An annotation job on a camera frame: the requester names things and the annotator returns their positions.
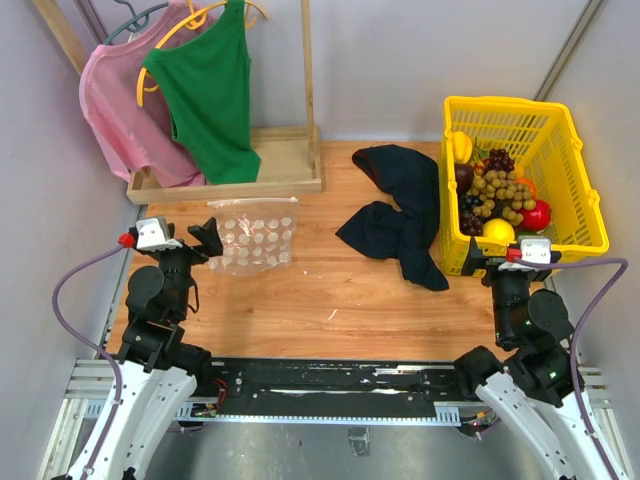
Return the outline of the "clear zip top bag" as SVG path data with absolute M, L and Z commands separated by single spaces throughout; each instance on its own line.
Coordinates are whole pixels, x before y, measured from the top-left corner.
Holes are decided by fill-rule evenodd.
M 291 264 L 298 198 L 218 200 L 207 206 L 223 246 L 223 254 L 209 260 L 212 273 L 252 276 Z

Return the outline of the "brown longan fruit bunch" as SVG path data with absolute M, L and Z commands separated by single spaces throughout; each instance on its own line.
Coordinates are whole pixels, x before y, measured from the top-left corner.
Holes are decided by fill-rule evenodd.
M 523 219 L 520 210 L 533 208 L 536 199 L 529 192 L 519 191 L 516 179 L 514 172 L 507 174 L 503 171 L 489 171 L 476 177 L 469 195 L 478 196 L 484 204 L 471 213 L 483 221 L 501 218 L 512 226 L 520 225 Z

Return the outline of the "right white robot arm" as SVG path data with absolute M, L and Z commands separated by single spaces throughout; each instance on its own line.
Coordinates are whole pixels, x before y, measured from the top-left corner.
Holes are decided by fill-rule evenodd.
M 545 237 L 521 237 L 497 256 L 470 242 L 462 273 L 484 271 L 482 283 L 492 292 L 495 343 L 510 356 L 499 361 L 489 349 L 474 348 L 455 360 L 453 387 L 463 399 L 483 401 L 525 443 L 549 478 L 624 479 L 627 473 L 593 413 L 577 346 L 589 315 L 628 263 L 622 258 L 572 263 L 574 269 L 617 268 L 573 324 L 558 293 L 530 289 L 566 268 L 561 258 Z

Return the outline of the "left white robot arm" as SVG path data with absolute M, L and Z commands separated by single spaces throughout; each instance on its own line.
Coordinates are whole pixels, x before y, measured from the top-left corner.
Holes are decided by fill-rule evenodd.
M 120 236 L 109 258 L 132 249 L 153 259 L 128 283 L 128 324 L 117 354 L 82 337 L 65 319 L 73 337 L 107 361 L 114 378 L 105 405 L 67 479 L 142 479 L 179 408 L 214 383 L 209 351 L 183 342 L 180 324 L 199 309 L 191 270 L 222 255 L 217 222 L 192 225 L 190 246 L 175 238 L 175 227 L 162 217 L 139 220 Z

